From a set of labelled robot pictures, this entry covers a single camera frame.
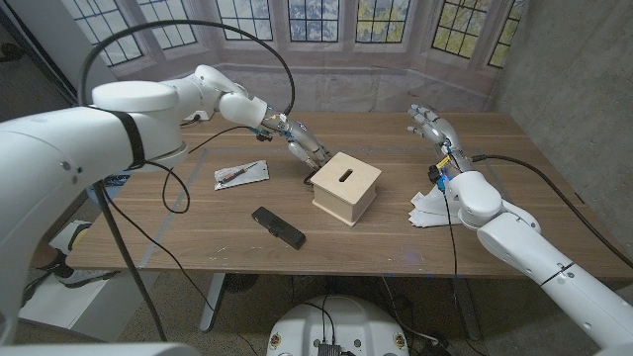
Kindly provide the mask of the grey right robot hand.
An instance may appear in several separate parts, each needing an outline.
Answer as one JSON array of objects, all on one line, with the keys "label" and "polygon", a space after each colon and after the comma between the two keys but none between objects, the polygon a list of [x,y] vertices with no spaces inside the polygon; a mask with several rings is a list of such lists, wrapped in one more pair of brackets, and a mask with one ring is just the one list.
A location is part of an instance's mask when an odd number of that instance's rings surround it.
[{"label": "grey right robot hand", "polygon": [[411,105],[407,113],[415,122],[415,126],[407,130],[426,139],[441,160],[449,159],[445,168],[451,177],[473,169],[455,130],[445,119],[418,105]]}]

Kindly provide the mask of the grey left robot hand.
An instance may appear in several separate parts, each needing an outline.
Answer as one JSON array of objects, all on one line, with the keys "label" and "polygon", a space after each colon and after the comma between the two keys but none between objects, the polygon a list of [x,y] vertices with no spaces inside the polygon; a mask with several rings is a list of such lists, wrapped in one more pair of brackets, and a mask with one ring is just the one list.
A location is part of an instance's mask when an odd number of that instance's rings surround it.
[{"label": "grey left robot hand", "polygon": [[300,122],[279,114],[271,117],[265,124],[284,136],[289,150],[313,171],[319,171],[332,157],[329,149]]}]

